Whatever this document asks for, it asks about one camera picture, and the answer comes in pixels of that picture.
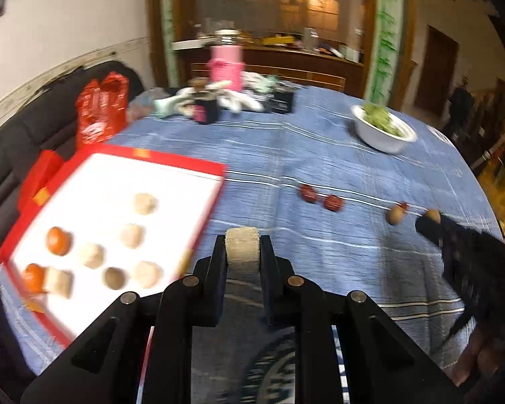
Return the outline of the person's hand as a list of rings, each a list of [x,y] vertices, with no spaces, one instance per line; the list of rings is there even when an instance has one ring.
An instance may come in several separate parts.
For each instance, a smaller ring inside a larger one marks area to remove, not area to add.
[[[460,387],[477,370],[482,377],[491,378],[505,364],[505,337],[492,327],[478,324],[468,344],[451,372],[455,386]]]

